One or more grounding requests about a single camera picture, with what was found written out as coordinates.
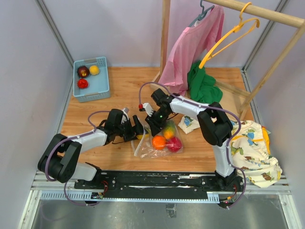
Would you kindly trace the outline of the orange round fake fruit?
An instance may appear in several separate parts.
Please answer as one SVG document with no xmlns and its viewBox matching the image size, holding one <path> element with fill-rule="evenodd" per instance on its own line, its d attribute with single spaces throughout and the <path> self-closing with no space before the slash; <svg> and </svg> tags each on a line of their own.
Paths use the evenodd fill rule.
<svg viewBox="0 0 305 229">
<path fill-rule="evenodd" d="M 163 150 L 166 147 L 166 139 L 161 135 L 152 138 L 152 145 L 156 150 Z"/>
</svg>

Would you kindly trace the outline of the clear zip top bag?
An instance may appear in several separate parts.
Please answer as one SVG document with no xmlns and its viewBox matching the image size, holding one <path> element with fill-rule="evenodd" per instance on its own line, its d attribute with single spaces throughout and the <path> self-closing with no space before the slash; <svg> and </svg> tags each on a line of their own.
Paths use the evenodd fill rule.
<svg viewBox="0 0 305 229">
<path fill-rule="evenodd" d="M 183 152 L 183 143 L 174 121 L 167 121 L 165 128 L 155 136 L 147 124 L 140 130 L 145 131 L 145 135 L 138 135 L 131 141 L 135 157 L 158 158 Z"/>
</svg>

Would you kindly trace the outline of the red fake fruit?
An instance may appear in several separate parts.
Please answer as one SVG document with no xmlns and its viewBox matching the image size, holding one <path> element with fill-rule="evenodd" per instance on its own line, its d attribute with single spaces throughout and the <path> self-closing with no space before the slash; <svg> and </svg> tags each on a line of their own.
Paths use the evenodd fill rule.
<svg viewBox="0 0 305 229">
<path fill-rule="evenodd" d="M 182 149 L 183 144 L 178 137 L 172 137 L 166 143 L 166 147 L 172 153 L 177 153 L 180 149 Z"/>
</svg>

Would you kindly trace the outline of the yellow fake fruit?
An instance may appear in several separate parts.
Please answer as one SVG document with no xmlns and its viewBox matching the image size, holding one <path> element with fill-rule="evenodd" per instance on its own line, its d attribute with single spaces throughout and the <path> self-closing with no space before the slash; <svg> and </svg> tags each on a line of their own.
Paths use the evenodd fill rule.
<svg viewBox="0 0 305 229">
<path fill-rule="evenodd" d="M 100 69 L 97 65 L 90 66 L 89 71 L 91 75 L 98 75 L 100 73 Z"/>
</svg>

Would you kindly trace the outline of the dark red fake apple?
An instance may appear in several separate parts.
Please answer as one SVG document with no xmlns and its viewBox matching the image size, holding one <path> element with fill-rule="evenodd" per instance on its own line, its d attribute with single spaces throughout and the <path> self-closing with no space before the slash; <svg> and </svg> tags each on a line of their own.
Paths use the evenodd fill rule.
<svg viewBox="0 0 305 229">
<path fill-rule="evenodd" d="M 85 66 L 80 66 L 78 69 L 77 69 L 77 75 L 80 77 L 80 78 L 86 78 L 90 75 L 90 70 Z"/>
</svg>

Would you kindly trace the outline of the round green fake fruit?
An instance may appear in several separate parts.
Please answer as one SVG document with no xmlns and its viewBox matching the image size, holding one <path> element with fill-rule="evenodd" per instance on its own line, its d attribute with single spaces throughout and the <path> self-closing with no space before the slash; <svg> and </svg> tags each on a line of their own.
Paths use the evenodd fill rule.
<svg viewBox="0 0 305 229">
<path fill-rule="evenodd" d="M 139 140 L 142 140 L 142 138 L 148 138 L 150 136 L 150 130 L 148 128 L 145 128 L 143 131 L 141 131 L 139 134 L 136 135 L 136 138 Z"/>
</svg>

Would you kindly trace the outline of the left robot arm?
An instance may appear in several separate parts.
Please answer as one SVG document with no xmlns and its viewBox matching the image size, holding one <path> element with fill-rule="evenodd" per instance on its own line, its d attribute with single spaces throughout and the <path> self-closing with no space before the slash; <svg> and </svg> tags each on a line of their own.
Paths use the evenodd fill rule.
<svg viewBox="0 0 305 229">
<path fill-rule="evenodd" d="M 38 170 L 49 181 L 84 180 L 90 188 L 96 189 L 102 184 L 101 170 L 95 165 L 80 163 L 80 154 L 113 143 L 117 137 L 121 137 L 123 142 L 131 142 L 145 134 L 136 115 L 130 119 L 126 109 L 112 109 L 107 119 L 89 132 L 74 136 L 56 134 L 41 156 Z"/>
</svg>

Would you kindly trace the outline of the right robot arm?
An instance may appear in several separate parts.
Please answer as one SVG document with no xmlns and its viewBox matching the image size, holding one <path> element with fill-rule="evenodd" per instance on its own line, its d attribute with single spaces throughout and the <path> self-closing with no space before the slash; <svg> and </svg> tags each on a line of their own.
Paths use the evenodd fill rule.
<svg viewBox="0 0 305 229">
<path fill-rule="evenodd" d="M 182 114 L 198 121 L 204 139 L 213 148 L 216 186 L 222 191 L 232 187 L 236 170 L 231 163 L 228 144 L 233 125 L 220 104 L 201 104 L 176 93 L 167 95 L 161 89 L 155 90 L 151 98 L 159 109 L 155 111 L 149 103 L 139 102 L 139 110 L 147 113 L 145 121 L 152 135 L 157 135 L 165 128 L 171 113 Z"/>
</svg>

